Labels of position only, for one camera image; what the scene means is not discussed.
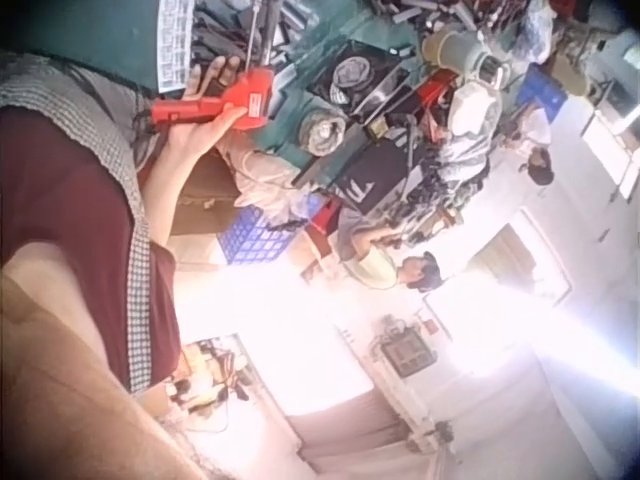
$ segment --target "cluttered workbench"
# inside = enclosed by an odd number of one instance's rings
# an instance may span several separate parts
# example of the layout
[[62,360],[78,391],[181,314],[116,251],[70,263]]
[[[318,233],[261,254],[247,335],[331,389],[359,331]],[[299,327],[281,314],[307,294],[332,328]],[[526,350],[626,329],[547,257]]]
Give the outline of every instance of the cluttered workbench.
[[[435,211],[457,218],[482,188],[513,84],[494,46],[513,44],[530,2],[549,10],[546,0],[65,0],[14,41],[167,101],[195,63],[255,59],[268,37],[273,82],[265,125],[250,132],[257,147],[300,169],[294,187],[320,186],[372,220],[402,223],[415,244]],[[270,3],[269,33],[260,7]],[[552,121],[566,100],[554,88],[519,101],[549,97]],[[442,159],[453,157],[473,175],[445,175]]]

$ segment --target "dark hair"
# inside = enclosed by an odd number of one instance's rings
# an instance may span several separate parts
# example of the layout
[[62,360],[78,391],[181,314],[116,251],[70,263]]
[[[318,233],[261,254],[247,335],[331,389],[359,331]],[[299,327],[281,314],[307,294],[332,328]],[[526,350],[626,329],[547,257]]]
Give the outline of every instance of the dark hair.
[[424,276],[417,282],[407,283],[407,288],[418,290],[421,293],[427,293],[438,288],[442,285],[443,281],[436,257],[434,257],[431,252],[424,252],[422,258],[427,261],[427,265],[422,269]]
[[189,393],[191,390],[191,382],[188,378],[181,378],[180,380],[176,380],[173,382],[173,386],[176,387],[176,392],[178,395],[184,395]]
[[531,157],[529,157],[529,162],[527,163],[527,173],[533,183],[539,185],[541,187],[546,187],[547,185],[553,182],[555,178],[555,174],[551,169],[551,155],[549,155],[549,150],[546,148],[540,148],[534,151],[531,155],[540,155],[542,160],[544,161],[544,166],[533,165],[531,163]]

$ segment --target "blue plastic crate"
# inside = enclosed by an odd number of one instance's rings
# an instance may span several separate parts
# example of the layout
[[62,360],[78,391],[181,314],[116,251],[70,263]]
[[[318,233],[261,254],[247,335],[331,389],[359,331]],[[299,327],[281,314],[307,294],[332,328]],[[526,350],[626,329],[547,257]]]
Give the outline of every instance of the blue plastic crate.
[[549,123],[553,122],[560,109],[567,101],[568,95],[553,78],[549,77],[536,65],[530,65],[524,81],[516,97],[516,107],[521,107],[535,100],[547,114]]
[[[319,195],[309,196],[309,216],[324,205]],[[230,265],[267,263],[275,260],[289,246],[296,232],[270,231],[262,210],[249,206],[240,210],[231,227],[218,236],[220,247]]]

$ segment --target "person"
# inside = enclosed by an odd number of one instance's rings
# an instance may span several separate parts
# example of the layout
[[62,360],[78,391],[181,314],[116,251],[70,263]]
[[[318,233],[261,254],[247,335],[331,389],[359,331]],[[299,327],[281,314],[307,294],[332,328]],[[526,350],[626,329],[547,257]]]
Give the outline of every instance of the person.
[[372,225],[348,206],[338,217],[335,251],[346,272],[369,288],[386,290],[396,285],[427,292],[442,284],[433,254],[405,258],[396,265],[386,251],[402,233],[401,228]]
[[551,125],[544,109],[530,102],[505,129],[504,147],[527,159],[521,171],[527,171],[536,185],[551,184],[555,174],[551,165],[549,146]]
[[[135,92],[43,57],[0,63],[3,468],[19,478],[227,478],[207,476],[138,402],[164,388],[180,353],[166,249],[178,195],[246,109],[171,127],[140,190],[114,104],[100,101]],[[194,69],[184,98],[239,63]]]

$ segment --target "sunlight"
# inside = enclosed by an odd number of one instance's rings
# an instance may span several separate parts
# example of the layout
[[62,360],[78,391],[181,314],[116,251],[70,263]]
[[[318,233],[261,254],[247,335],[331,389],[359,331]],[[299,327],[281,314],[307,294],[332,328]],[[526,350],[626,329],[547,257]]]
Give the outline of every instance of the sunlight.
[[504,355],[507,346],[526,342],[540,357],[564,362],[640,397],[640,371],[562,310],[479,276],[462,275],[452,281],[458,282],[456,291],[467,299],[460,302],[465,304],[460,314],[465,315],[464,325],[468,327],[459,328],[452,335],[456,344],[461,336],[457,348],[472,371],[476,355],[486,361],[485,365],[499,365],[496,360]]

